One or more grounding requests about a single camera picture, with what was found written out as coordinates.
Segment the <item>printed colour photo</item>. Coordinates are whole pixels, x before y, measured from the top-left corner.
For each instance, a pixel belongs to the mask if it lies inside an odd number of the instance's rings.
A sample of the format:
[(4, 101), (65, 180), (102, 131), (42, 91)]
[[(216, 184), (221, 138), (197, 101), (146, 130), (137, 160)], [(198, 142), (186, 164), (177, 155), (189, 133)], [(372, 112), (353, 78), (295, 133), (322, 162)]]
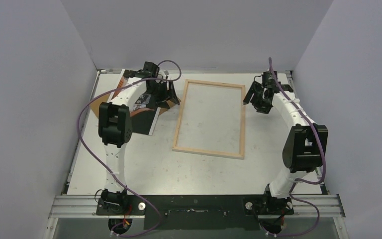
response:
[(156, 77), (157, 80), (145, 81), (143, 72), (125, 71), (119, 79), (119, 89), (107, 100), (115, 106), (128, 107), (134, 133), (152, 135), (162, 111), (177, 103), (173, 83), (162, 80), (167, 78), (164, 73)]

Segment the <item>white wooden picture frame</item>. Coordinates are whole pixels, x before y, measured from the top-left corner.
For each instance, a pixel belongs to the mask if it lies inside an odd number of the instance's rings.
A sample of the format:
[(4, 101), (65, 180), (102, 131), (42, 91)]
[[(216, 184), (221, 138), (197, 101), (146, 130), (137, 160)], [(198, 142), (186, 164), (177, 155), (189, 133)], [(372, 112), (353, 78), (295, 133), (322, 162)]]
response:
[(185, 81), (172, 151), (244, 159), (246, 87)]

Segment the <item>brown cardboard backing board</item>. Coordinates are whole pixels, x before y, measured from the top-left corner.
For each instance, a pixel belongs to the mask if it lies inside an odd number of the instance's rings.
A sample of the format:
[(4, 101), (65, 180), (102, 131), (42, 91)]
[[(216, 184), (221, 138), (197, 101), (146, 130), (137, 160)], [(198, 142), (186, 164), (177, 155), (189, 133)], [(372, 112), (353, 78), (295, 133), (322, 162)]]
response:
[(116, 90), (115, 92), (107, 93), (90, 104), (90, 108), (95, 116), (99, 117), (99, 107), (101, 103), (112, 103), (113, 105), (125, 104), (129, 107), (130, 116), (133, 119), (137, 115), (143, 115), (145, 118), (153, 119), (155, 115), (159, 114), (159, 107), (156, 106), (154, 97), (150, 94), (144, 93), (142, 90), (146, 88), (145, 83), (140, 86), (132, 86), (128, 89), (127, 94), (119, 94), (122, 90)]

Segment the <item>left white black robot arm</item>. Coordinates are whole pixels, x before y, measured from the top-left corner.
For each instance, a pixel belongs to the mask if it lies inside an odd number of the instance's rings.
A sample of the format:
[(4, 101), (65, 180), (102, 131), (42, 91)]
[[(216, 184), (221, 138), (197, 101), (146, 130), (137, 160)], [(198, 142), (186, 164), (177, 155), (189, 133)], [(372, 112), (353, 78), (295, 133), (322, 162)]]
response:
[(134, 111), (134, 104), (143, 96), (157, 108), (169, 109), (180, 104), (168, 72), (159, 72), (159, 64), (145, 62), (142, 69), (123, 74), (124, 83), (115, 91), (113, 99), (99, 106), (98, 135), (104, 144), (108, 167), (99, 203), (118, 215), (132, 209), (124, 173), (125, 150), (133, 134), (132, 115), (144, 111)]

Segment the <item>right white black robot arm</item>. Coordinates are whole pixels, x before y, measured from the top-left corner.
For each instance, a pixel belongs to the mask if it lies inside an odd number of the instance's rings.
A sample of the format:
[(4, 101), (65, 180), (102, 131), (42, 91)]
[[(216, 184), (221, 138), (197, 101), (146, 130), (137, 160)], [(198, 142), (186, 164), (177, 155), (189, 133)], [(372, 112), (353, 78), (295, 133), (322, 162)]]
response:
[(269, 114), (275, 108), (289, 133), (282, 150), (284, 167), (266, 186), (262, 197), (252, 201), (252, 209), (261, 215), (291, 214), (290, 195), (297, 183), (321, 183), (306, 180), (305, 176), (325, 162), (328, 129), (308, 116), (291, 86), (281, 84), (275, 71), (263, 72), (259, 78), (261, 82), (252, 82), (243, 104), (251, 104), (262, 114)]

